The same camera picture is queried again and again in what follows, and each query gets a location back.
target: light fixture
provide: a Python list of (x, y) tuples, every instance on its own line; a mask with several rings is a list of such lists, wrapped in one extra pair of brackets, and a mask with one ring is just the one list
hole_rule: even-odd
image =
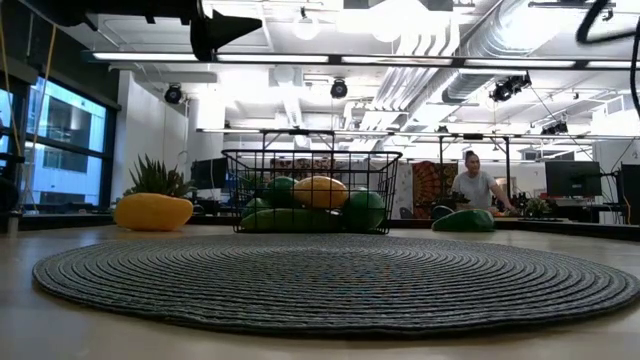
[(218, 54), (220, 63), (327, 64), (327, 55)]
[(167, 92), (164, 93), (164, 101), (173, 105), (180, 105), (184, 101), (184, 93), (180, 84), (170, 84)]
[(631, 69), (631, 61), (590, 61), (587, 69), (607, 68), (607, 69)]
[(335, 79), (331, 86), (330, 94), (334, 99), (343, 99), (347, 96), (348, 91), (349, 88), (347, 88), (347, 84), (344, 82), (344, 79)]
[(575, 65), (572, 60), (543, 60), (543, 59), (467, 59), (465, 66), (470, 67), (514, 67), (514, 68), (571, 68)]
[(307, 16), (307, 11), (303, 7), (300, 8), (300, 17), (293, 22), (293, 34), (301, 40), (311, 40), (320, 33), (320, 24), (318, 18)]
[(496, 82), (496, 88), (489, 94), (489, 98), (495, 102), (505, 102), (531, 84), (529, 73), (524, 76), (510, 76), (507, 80)]
[(393, 136), (393, 131), (336, 131), (336, 135)]
[(464, 75), (507, 75), (507, 76), (524, 76), (526, 70), (505, 70), (505, 69), (460, 69), (460, 74)]
[(102, 61), (158, 61), (158, 62), (197, 62), (191, 53), (138, 53), (138, 52), (94, 52), (93, 58)]
[(224, 134), (258, 134), (257, 129), (196, 129), (197, 132), (224, 133)]
[(550, 125), (544, 126), (540, 135), (559, 135), (569, 133), (569, 127), (566, 121), (556, 121)]
[(421, 56), (343, 56), (343, 64), (359, 65), (404, 65), (404, 66), (450, 66), (452, 59)]

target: green cushion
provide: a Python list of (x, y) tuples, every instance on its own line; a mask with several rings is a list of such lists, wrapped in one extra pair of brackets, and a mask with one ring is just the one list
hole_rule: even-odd
[(489, 232), (493, 231), (493, 223), (493, 215), (486, 210), (462, 210), (434, 222), (431, 229), (452, 232)]

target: computer monitor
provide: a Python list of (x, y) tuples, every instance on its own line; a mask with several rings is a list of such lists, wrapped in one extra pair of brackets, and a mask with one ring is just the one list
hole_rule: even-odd
[(547, 161), (547, 195), (600, 196), (600, 163), (594, 161)]
[(227, 180), (227, 158), (194, 161), (191, 180), (197, 189), (222, 189)]

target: black rod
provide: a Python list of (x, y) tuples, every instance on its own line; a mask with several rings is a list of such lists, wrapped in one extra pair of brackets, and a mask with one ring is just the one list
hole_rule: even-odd
[(444, 136), (440, 136), (440, 196), (444, 197), (444, 149), (442, 148), (442, 141)]
[(509, 155), (509, 138), (504, 138), (505, 153), (507, 154), (507, 198), (511, 199), (511, 157)]

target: spiky plant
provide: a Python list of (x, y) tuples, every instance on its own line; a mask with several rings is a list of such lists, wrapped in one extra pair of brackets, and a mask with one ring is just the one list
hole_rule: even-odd
[(154, 193), (171, 197), (184, 197), (193, 189), (192, 181), (184, 181), (184, 175), (173, 170), (167, 171), (164, 163), (159, 160), (151, 160), (147, 155), (144, 161), (138, 156), (138, 164), (134, 164), (136, 173), (129, 170), (134, 186), (124, 192), (124, 196), (137, 193)]

